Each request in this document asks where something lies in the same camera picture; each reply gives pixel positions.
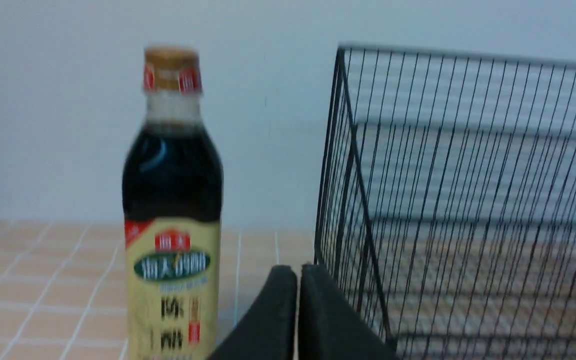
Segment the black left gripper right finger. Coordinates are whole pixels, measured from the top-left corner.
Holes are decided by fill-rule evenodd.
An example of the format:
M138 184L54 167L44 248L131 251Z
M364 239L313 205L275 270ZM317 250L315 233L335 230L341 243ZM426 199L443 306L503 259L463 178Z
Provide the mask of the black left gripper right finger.
M327 269L304 264L298 310L300 360L395 360L349 305Z

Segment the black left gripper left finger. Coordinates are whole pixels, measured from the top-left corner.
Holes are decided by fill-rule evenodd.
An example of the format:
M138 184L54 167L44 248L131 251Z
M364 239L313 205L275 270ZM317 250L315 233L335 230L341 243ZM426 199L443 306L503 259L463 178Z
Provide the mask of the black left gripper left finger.
M298 277L273 266L249 310L210 360L292 360L295 351Z

